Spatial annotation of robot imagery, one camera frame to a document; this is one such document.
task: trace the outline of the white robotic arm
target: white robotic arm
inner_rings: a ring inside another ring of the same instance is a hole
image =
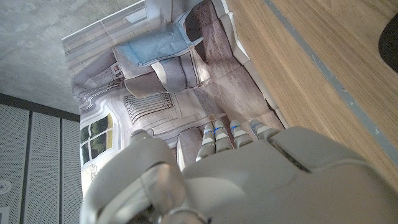
[[[206,125],[182,172],[139,130],[94,179],[81,223],[398,223],[398,193],[362,157],[311,130]]]

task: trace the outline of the acoustic wall panel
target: acoustic wall panel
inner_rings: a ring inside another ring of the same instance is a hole
[[[60,118],[33,113],[24,223],[59,223]]]
[[[19,223],[29,111],[0,105],[0,181],[11,183],[8,193],[0,195],[0,207],[10,207],[9,223]]]
[[[62,223],[79,223],[81,191],[80,123],[62,120]]]

